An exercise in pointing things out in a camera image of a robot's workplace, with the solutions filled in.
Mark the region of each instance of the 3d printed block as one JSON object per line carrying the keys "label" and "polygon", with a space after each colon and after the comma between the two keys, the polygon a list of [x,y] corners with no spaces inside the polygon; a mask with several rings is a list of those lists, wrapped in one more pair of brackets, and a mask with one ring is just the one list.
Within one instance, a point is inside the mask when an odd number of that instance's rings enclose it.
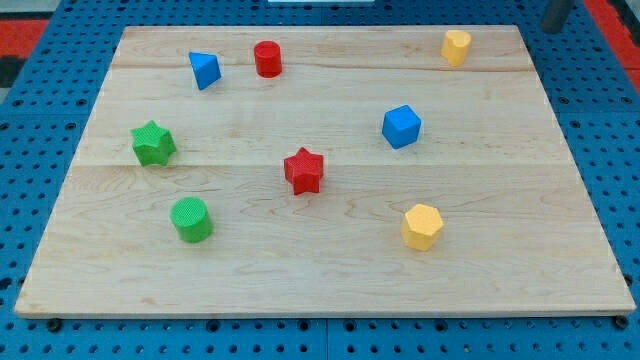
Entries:
{"label": "3d printed block", "polygon": [[159,164],[166,166],[169,156],[176,151],[176,145],[169,130],[156,125],[151,120],[145,126],[131,130],[133,151],[140,165]]}
{"label": "3d printed block", "polygon": [[196,197],[183,198],[175,203],[171,208],[171,222],[180,238],[190,243],[200,242],[213,232],[207,205]]}
{"label": "3d printed block", "polygon": [[427,251],[438,241],[443,227],[438,209],[417,204],[404,214],[402,238],[408,247]]}
{"label": "3d printed block", "polygon": [[466,31],[449,30],[444,34],[440,53],[451,66],[460,66],[467,57],[470,44],[471,34]]}
{"label": "3d printed block", "polygon": [[253,48],[258,75],[272,78],[282,72],[280,46],[273,41],[262,41]]}
{"label": "3d printed block", "polygon": [[218,57],[215,55],[190,52],[189,61],[200,90],[206,89],[222,77]]}
{"label": "3d printed block", "polygon": [[391,147],[399,149],[418,140],[421,124],[422,120],[413,109],[409,105],[404,105],[384,114],[382,135]]}
{"label": "3d printed block", "polygon": [[320,192],[320,179],[324,175],[324,158],[300,148],[291,157],[284,159],[284,177],[293,185],[293,194]]}

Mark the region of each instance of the blue block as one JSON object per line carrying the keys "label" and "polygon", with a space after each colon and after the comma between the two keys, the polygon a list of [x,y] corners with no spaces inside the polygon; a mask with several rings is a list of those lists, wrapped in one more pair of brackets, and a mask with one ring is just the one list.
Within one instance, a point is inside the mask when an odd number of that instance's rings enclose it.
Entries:
{"label": "blue block", "polygon": [[418,140],[422,120],[409,107],[403,105],[384,114],[382,135],[389,141],[391,147],[399,149]]}
{"label": "blue block", "polygon": [[200,90],[206,89],[222,77],[218,57],[215,55],[190,52],[189,61]]}

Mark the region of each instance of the wooden cutting board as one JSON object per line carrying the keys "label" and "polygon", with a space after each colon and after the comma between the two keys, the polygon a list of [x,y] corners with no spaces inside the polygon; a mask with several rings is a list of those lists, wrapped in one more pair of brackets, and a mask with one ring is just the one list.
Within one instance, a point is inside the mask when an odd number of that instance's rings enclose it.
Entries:
{"label": "wooden cutting board", "polygon": [[[122,36],[22,288],[28,318],[493,317],[635,308],[518,29],[132,27]],[[275,40],[284,72],[256,75]],[[187,54],[218,54],[198,91]],[[417,143],[384,113],[409,104]],[[155,120],[178,152],[138,165],[130,129]],[[293,196],[283,159],[325,156],[319,194]],[[169,221],[203,199],[215,230]],[[403,213],[440,209],[429,252]]]}

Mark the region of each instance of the yellow hexagonal prism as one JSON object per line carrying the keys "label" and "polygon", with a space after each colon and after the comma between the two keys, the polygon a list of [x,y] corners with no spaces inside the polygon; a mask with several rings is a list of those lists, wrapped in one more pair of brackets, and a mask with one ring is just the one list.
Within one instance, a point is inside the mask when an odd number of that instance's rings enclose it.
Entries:
{"label": "yellow hexagonal prism", "polygon": [[438,209],[417,204],[404,214],[402,220],[402,238],[410,248],[427,251],[438,241],[444,227]]}

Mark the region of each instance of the green star block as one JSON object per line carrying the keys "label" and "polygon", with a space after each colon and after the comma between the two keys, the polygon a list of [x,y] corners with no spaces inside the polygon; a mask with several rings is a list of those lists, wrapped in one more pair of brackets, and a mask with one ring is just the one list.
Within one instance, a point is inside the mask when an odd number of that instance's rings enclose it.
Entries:
{"label": "green star block", "polygon": [[176,151],[176,145],[169,130],[156,125],[151,120],[145,126],[131,130],[133,151],[140,165],[159,164],[166,166],[169,155]]}
{"label": "green star block", "polygon": [[171,208],[171,222],[178,230],[180,238],[197,243],[213,232],[207,205],[196,197],[183,198]]}

